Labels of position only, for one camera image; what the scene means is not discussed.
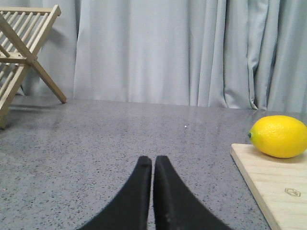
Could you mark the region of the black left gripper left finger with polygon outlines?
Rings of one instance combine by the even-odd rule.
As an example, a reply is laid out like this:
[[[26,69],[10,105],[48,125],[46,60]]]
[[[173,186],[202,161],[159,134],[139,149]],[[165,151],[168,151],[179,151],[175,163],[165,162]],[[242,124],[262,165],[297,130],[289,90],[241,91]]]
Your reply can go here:
[[[82,230],[146,230],[150,204],[152,161],[140,156],[113,200]]]

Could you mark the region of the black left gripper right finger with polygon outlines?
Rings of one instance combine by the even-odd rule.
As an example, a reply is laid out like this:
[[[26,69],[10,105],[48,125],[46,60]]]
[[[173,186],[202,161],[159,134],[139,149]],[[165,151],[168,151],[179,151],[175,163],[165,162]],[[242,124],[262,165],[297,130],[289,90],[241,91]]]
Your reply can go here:
[[[155,161],[153,208],[157,230],[229,230],[189,190],[167,156]]]

